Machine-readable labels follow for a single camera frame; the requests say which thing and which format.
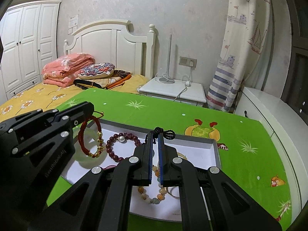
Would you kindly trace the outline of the orange black folded cloth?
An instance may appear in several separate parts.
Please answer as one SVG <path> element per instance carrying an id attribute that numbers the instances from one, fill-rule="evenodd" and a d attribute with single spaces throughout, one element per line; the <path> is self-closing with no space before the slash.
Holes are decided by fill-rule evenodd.
<path id="1" fill-rule="evenodd" d="M 124 70 L 115 69 L 114 73 L 106 78 L 97 78 L 90 80 L 75 79 L 73 84 L 83 90 L 89 88 L 112 89 L 119 85 L 123 85 L 126 80 L 131 78 L 131 73 Z"/>

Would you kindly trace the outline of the striped boat curtain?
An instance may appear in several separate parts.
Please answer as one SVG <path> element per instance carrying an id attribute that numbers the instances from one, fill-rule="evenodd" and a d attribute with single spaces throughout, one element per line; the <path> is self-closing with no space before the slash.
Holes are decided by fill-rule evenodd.
<path id="1" fill-rule="evenodd" d="M 206 95 L 209 108 L 230 112 L 243 85 L 262 87 L 270 8 L 270 0 L 229 0 L 220 58 Z"/>

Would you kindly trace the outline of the white desk lamp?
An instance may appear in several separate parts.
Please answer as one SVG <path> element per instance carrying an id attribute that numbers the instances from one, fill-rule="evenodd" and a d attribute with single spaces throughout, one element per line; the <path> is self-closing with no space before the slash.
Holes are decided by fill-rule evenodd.
<path id="1" fill-rule="evenodd" d="M 169 35 L 169 45 L 168 45 L 168 56 L 167 56 L 167 67 L 166 72 L 162 74 L 159 78 L 159 82 L 163 84 L 173 84 L 175 83 L 174 79 L 172 79 L 169 75 L 170 72 L 170 59 L 171 59 L 171 49 L 172 49 L 172 34 Z"/>

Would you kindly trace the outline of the grey wall socket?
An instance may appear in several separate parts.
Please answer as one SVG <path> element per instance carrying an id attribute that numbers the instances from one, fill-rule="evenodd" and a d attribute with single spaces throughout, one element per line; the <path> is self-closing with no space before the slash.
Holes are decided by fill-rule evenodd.
<path id="1" fill-rule="evenodd" d="M 187 67 L 196 67 L 197 60 L 196 59 L 190 59 L 188 57 L 181 57 L 179 58 L 179 65 L 187 66 Z"/>

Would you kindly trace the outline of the red rose flower brooch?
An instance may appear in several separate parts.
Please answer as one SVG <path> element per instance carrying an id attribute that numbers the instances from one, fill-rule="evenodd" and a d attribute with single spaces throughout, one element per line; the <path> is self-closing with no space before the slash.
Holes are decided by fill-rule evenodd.
<path id="1" fill-rule="evenodd" d="M 103 170 L 107 170 L 107 169 L 111 169 L 111 168 L 115 168 L 115 167 L 116 167 L 116 165 L 109 165 L 109 166 L 105 167 Z"/>

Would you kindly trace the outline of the white nightstand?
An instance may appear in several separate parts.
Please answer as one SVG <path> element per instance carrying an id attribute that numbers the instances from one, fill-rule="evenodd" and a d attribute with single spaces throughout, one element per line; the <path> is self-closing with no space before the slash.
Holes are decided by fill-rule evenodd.
<path id="1" fill-rule="evenodd" d="M 156 77 L 139 88 L 138 92 L 152 98 L 173 101 L 177 94 L 184 88 L 181 80 L 174 81 L 175 83 L 173 84 L 163 84 L 159 82 L 159 77 Z M 203 86 L 192 82 L 191 86 L 175 102 L 203 107 L 207 103 Z"/>

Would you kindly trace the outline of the white bed headboard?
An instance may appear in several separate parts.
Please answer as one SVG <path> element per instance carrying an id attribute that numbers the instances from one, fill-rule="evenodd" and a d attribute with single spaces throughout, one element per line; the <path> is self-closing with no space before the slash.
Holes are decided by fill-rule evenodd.
<path id="1" fill-rule="evenodd" d="M 103 19 L 85 24 L 73 33 L 73 41 L 64 41 L 64 54 L 88 53 L 97 63 L 112 63 L 116 69 L 153 78 L 156 27 L 149 25 L 146 35 L 133 35 L 131 22 Z"/>

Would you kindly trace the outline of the folded pink blanket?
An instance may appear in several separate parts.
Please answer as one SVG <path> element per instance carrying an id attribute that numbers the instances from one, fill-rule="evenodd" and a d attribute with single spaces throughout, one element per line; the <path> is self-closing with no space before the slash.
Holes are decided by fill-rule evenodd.
<path id="1" fill-rule="evenodd" d="M 69 87 L 78 77 L 81 69 L 94 63 L 95 59 L 90 54 L 73 53 L 64 55 L 43 67 L 43 83 L 63 88 Z"/>

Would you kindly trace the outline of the white wardrobe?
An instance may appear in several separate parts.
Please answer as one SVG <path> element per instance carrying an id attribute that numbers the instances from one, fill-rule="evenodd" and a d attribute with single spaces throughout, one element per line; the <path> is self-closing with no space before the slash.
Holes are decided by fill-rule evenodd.
<path id="1" fill-rule="evenodd" d="M 1 19 L 1 103 L 42 82 L 43 67 L 57 59 L 60 0 L 9 7 Z"/>

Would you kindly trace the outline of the pale green jade bangle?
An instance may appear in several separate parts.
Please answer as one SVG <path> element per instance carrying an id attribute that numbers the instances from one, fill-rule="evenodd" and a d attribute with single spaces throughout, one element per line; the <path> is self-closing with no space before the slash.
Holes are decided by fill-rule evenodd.
<path id="1" fill-rule="evenodd" d="M 98 152 L 98 134 L 96 130 L 86 127 L 86 130 L 84 131 L 84 147 L 89 151 L 89 154 L 86 155 L 84 151 L 82 151 L 79 143 L 79 130 L 79 127 L 73 129 L 73 141 L 75 148 L 75 154 L 73 155 L 73 159 L 76 160 L 81 166 L 101 164 L 107 156 L 107 152 L 105 150 L 105 143 L 102 146 L 103 150 L 101 151 L 99 156 L 92 157 L 92 155 Z"/>

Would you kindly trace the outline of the patterned pillow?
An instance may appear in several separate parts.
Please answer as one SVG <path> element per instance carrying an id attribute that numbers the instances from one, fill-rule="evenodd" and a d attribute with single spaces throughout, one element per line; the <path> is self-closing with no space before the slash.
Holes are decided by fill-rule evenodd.
<path id="1" fill-rule="evenodd" d="M 83 80 L 107 78 L 115 71 L 115 65 L 112 63 L 97 63 L 82 68 L 78 77 Z"/>

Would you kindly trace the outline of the green cartoon tablecloth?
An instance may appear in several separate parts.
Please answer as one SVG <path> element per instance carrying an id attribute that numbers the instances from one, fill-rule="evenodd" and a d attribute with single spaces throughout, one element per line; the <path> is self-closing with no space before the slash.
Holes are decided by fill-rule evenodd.
<path id="1" fill-rule="evenodd" d="M 222 171 L 274 218 L 278 218 L 289 203 L 287 211 L 276 222 L 282 230 L 287 230 L 291 225 L 293 205 L 290 180 L 287 179 L 285 166 L 272 140 L 258 121 L 185 103 L 95 88 L 82 90 L 57 108 L 65 110 L 84 101 L 91 102 L 95 110 L 104 112 L 105 120 L 147 129 L 157 126 L 172 129 L 181 136 L 196 137 L 199 144 L 210 138 L 210 124 L 214 123 L 213 128 L 220 132 L 220 139 L 213 140 L 226 143 L 229 149 L 217 149 Z M 214 165 L 214 159 L 210 155 L 213 152 L 205 142 L 192 148 L 182 146 L 175 145 L 177 151 L 195 166 L 208 168 Z M 75 147 L 79 150 L 63 178 L 59 178 L 52 190 L 47 200 L 48 206 L 89 170 L 86 166 L 95 162 L 92 159 L 88 163 L 88 157 L 84 156 L 78 142 Z M 283 180 L 285 184 L 272 186 L 272 177 L 273 180 L 274 177 Z M 137 189 L 134 188 L 128 230 L 182 230 L 181 223 L 173 222 L 181 219 L 179 207 L 179 200 L 170 195 L 156 207 L 150 206 L 139 199 Z"/>

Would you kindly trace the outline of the grey shallow tray box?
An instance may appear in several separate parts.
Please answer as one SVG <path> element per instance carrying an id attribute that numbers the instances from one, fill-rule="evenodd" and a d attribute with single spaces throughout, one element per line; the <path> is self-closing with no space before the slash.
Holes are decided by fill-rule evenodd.
<path id="1" fill-rule="evenodd" d="M 151 219 L 194 226 L 212 214 L 207 191 L 219 203 L 216 142 L 100 120 L 73 129 L 75 154 L 62 172 L 74 188 L 97 174 L 101 197 Z"/>

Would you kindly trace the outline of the white pearl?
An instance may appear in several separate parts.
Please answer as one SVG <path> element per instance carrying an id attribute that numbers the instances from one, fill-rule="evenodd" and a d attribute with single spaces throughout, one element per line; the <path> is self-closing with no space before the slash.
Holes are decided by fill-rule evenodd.
<path id="1" fill-rule="evenodd" d="M 125 141 L 125 137 L 124 136 L 119 136 L 118 137 L 118 141 L 119 142 L 124 142 Z"/>

